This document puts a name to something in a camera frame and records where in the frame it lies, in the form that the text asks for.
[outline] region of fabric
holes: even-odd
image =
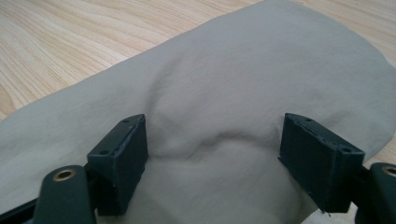
[[[278,161],[286,112],[373,156],[396,127],[396,72],[362,37],[267,0],[179,35],[0,123],[0,213],[144,113],[149,159],[115,223],[298,223],[315,206]]]

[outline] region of wrinkled fabric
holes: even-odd
[[[218,17],[0,122],[0,213],[132,115],[149,158],[115,223],[299,223],[315,206],[278,161],[284,114],[373,156],[396,126],[396,72],[311,9],[267,0]]]

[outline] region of light wood tabletop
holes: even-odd
[[[396,67],[396,2],[294,0],[362,35]],[[0,1],[0,120],[259,0]],[[396,137],[374,161],[396,163]]]

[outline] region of wooden table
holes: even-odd
[[[259,0],[0,1],[0,120],[217,16]],[[396,2],[300,0],[396,66]],[[368,163],[396,163],[396,137]]]

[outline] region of metal ring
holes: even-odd
[[[384,166],[382,167],[382,171],[385,172],[387,175],[396,177],[396,168],[393,166]]]
[[[64,181],[64,180],[66,180],[66,179],[70,179],[70,178],[73,177],[73,175],[75,175],[75,174],[76,174],[76,171],[73,170],[73,169],[62,170],[62,171],[56,173],[56,174],[53,176],[53,180],[54,180],[54,181],[57,181],[57,182]]]

